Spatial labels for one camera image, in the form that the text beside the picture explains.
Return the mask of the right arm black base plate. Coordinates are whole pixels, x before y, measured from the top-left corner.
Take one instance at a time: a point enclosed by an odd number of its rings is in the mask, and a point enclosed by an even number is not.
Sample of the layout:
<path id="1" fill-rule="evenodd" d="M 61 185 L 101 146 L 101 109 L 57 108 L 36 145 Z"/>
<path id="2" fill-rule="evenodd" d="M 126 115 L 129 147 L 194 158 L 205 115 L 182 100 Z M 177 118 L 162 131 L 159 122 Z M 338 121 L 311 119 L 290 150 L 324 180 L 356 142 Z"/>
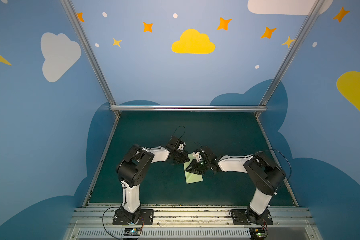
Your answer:
<path id="1" fill-rule="evenodd" d="M 230 217 L 234 225 L 273 225 L 273 219 L 269 210 L 261 215 L 247 209 L 232 209 Z"/>

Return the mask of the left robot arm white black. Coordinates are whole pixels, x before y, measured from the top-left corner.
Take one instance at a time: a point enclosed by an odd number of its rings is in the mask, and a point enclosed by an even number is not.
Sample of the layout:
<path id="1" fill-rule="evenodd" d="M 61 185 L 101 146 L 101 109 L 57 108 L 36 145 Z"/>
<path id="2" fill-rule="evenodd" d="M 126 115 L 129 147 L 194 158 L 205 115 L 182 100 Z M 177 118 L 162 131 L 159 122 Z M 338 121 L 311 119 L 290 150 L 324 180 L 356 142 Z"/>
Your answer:
<path id="1" fill-rule="evenodd" d="M 173 160 L 176 164 L 188 162 L 186 143 L 176 136 L 165 146 L 146 148 L 132 145 L 117 167 L 117 174 L 123 188 L 123 202 L 119 213 L 121 219 L 136 225 L 141 219 L 140 184 L 145 179 L 151 164 Z"/>

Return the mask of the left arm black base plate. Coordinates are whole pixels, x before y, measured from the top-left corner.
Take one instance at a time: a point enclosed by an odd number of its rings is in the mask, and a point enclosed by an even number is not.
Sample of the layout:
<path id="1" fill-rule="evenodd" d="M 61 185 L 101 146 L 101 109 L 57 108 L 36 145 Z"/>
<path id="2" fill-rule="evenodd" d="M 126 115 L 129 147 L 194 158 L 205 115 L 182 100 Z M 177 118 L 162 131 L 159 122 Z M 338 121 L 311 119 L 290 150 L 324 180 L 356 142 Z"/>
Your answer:
<path id="1" fill-rule="evenodd" d="M 116 210 L 112 224 L 116 225 L 152 225 L 154 217 L 153 209 L 137 209 L 134 213 L 126 210 Z"/>

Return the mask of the light green paper sheet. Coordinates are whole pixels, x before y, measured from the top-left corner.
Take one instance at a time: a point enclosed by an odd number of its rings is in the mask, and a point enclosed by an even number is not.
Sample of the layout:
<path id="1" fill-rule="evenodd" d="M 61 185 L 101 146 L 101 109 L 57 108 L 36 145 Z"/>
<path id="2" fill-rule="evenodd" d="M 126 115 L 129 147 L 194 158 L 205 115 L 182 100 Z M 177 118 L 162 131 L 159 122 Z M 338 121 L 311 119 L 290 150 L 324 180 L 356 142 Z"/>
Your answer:
<path id="1" fill-rule="evenodd" d="M 191 161 L 193 159 L 192 154 L 188 154 L 188 158 L 190 159 L 188 162 L 184 163 L 184 171 L 185 171 L 185 179 L 187 184 L 202 182 L 203 177 L 202 175 L 192 174 L 186 171 L 186 168 L 191 164 Z"/>

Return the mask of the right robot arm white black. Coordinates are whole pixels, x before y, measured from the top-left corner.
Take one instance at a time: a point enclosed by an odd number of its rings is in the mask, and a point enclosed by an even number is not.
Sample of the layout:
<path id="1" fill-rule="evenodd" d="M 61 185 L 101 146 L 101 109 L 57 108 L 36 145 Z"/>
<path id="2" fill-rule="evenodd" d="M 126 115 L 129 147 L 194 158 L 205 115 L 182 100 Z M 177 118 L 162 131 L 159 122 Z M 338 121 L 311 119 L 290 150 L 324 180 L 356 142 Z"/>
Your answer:
<path id="1" fill-rule="evenodd" d="M 272 224 L 268 210 L 269 203 L 286 179 L 285 171 L 265 151 L 246 156 L 217 157 L 209 147 L 192 153 L 187 173 L 204 175 L 208 170 L 217 172 L 238 172 L 248 174 L 256 187 L 254 196 L 245 210 L 230 211 L 231 218 L 237 224 Z"/>

